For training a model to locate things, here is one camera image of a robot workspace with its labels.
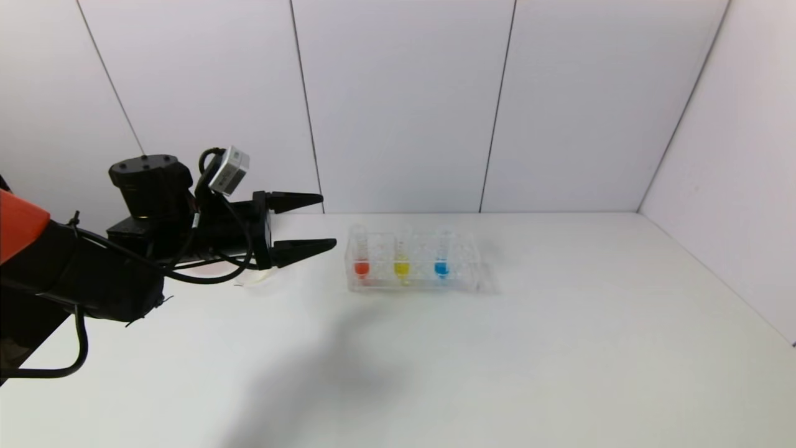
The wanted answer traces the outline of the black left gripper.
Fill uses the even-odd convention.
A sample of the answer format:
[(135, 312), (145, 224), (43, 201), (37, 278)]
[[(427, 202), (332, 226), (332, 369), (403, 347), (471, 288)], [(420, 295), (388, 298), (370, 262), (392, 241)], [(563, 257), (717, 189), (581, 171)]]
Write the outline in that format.
[(240, 202), (211, 194), (201, 208), (197, 255), (267, 270), (326, 253), (336, 247), (335, 238), (274, 241), (271, 246), (269, 227), (269, 210), (278, 215), (322, 202), (319, 194), (286, 191), (255, 191), (250, 200)]

